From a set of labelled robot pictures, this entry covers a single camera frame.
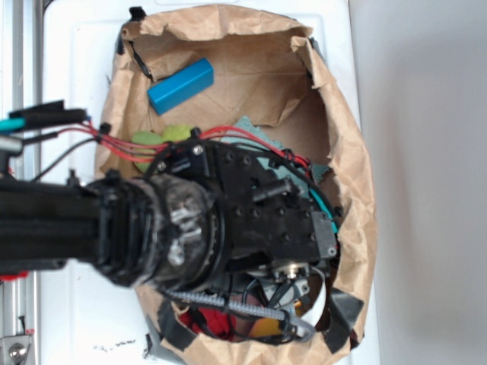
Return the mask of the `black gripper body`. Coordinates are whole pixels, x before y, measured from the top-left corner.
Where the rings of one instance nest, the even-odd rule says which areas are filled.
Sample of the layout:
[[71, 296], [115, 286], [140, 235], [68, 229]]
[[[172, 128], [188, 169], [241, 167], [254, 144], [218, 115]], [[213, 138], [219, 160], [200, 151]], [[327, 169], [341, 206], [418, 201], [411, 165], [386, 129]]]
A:
[[329, 202], [287, 156], [190, 138], [169, 143], [151, 171], [195, 183], [212, 199], [215, 242], [230, 273], [327, 267], [339, 251]]

